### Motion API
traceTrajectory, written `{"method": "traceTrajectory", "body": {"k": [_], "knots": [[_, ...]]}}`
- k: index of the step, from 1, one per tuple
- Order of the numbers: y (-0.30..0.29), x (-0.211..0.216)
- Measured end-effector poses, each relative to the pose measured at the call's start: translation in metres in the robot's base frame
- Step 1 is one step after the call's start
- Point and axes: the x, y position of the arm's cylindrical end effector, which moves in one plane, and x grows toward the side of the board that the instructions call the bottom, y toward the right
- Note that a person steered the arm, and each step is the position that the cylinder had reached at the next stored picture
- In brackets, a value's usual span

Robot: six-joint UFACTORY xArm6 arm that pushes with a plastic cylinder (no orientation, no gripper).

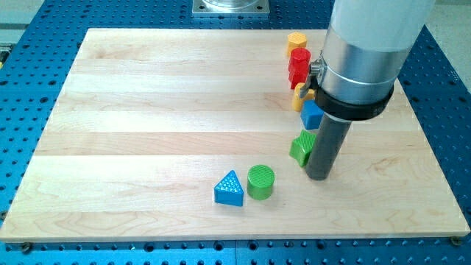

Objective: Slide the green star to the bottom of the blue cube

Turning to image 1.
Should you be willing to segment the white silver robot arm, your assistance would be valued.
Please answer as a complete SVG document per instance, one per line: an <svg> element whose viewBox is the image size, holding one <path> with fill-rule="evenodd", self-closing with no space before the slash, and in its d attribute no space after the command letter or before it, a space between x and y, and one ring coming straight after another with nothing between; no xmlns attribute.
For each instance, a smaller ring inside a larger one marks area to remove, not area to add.
<svg viewBox="0 0 471 265"><path fill-rule="evenodd" d="M313 92L333 119L383 112L434 0L336 0L319 58L296 98Z"/></svg>

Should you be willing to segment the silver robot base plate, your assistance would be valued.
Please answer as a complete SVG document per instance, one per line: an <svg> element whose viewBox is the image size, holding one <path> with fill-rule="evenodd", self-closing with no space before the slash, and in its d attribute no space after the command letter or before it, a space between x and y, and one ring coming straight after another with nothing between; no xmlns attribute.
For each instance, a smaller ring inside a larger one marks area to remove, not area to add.
<svg viewBox="0 0 471 265"><path fill-rule="evenodd" d="M192 14L209 15L268 15L268 0L193 0Z"/></svg>

